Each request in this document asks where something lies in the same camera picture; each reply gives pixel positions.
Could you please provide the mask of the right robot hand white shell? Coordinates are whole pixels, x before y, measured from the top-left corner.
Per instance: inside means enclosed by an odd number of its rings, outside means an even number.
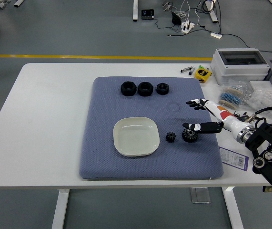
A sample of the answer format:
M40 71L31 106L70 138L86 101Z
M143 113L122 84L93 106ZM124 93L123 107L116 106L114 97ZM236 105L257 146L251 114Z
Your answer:
M217 122L201 124L183 124L183 127L195 133L214 134L220 133L222 129L225 129L232 133L236 141L242 142L243 136L248 131L253 129L253 126L250 123L240 121L226 108L216 104L211 100L194 99L187 101L186 104L194 108L195 110L208 110L218 120Z

